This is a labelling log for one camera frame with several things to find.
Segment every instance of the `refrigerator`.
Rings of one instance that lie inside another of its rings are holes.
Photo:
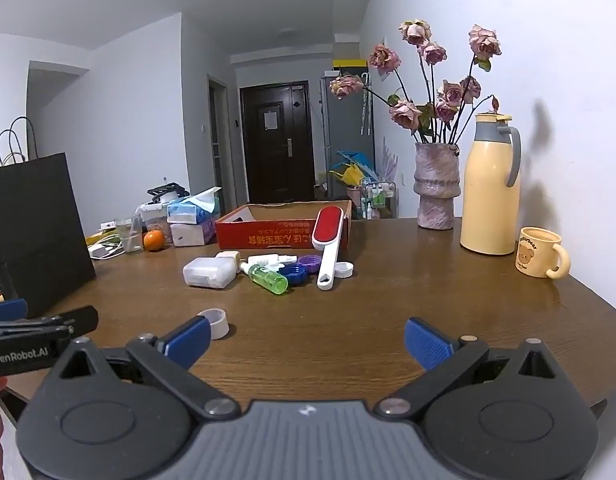
[[[337,152],[362,152],[371,163],[374,160],[373,100],[368,92],[358,92],[338,99],[330,91],[330,82],[339,75],[338,70],[327,71],[321,78],[321,112],[323,115],[326,169],[329,171],[345,160]],[[360,70],[364,81],[369,80],[367,69]],[[328,197],[346,195],[345,185],[328,173]]]

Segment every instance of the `mug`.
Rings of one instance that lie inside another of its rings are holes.
[[[540,227],[523,227],[515,267],[534,278],[563,278],[570,272],[570,257],[561,243],[562,237],[557,233]],[[559,260],[559,269],[554,270]]]

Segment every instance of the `thermos lid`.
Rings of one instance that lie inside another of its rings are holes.
[[[512,115],[494,114],[492,112],[486,112],[484,114],[475,115],[474,119],[478,123],[496,123],[498,121],[508,122],[512,120]]]

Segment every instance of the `blue tissue box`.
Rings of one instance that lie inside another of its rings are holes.
[[[179,198],[168,204],[168,223],[169,224],[202,224],[212,218],[215,211],[219,210],[219,198],[214,198],[213,212],[208,213],[198,205],[185,202],[186,198]]]

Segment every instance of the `dried rose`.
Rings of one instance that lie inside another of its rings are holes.
[[[464,95],[464,87],[459,83],[448,83],[444,79],[443,85],[439,87],[437,94],[450,106],[459,106],[461,104],[461,96]]]
[[[330,91],[339,99],[354,94],[363,88],[363,81],[358,75],[340,75],[330,82]]]
[[[474,25],[468,33],[470,48],[477,59],[486,60],[501,55],[501,43],[494,30]]]
[[[397,53],[380,43],[374,47],[373,53],[368,59],[368,63],[371,66],[377,67],[379,75],[389,74],[399,68],[401,59],[397,56]]]
[[[464,101],[468,104],[472,104],[472,101],[478,99],[482,94],[482,86],[472,76],[469,76],[469,78],[462,79],[459,84],[466,92],[464,94]]]
[[[403,40],[409,44],[421,46],[425,40],[429,40],[432,36],[430,25],[424,20],[416,20],[414,22],[403,22],[399,26]]]
[[[444,59],[448,59],[445,54],[445,49],[434,41],[426,40],[423,45],[419,47],[419,54],[425,59],[425,62],[429,65],[435,65]]]
[[[452,121],[454,119],[454,115],[457,113],[456,107],[452,107],[443,100],[437,103],[435,110],[437,111],[437,117],[444,123],[449,123]]]
[[[399,101],[390,107],[390,119],[407,130],[416,130],[419,127],[421,113],[420,110],[417,110],[415,104],[410,101]]]

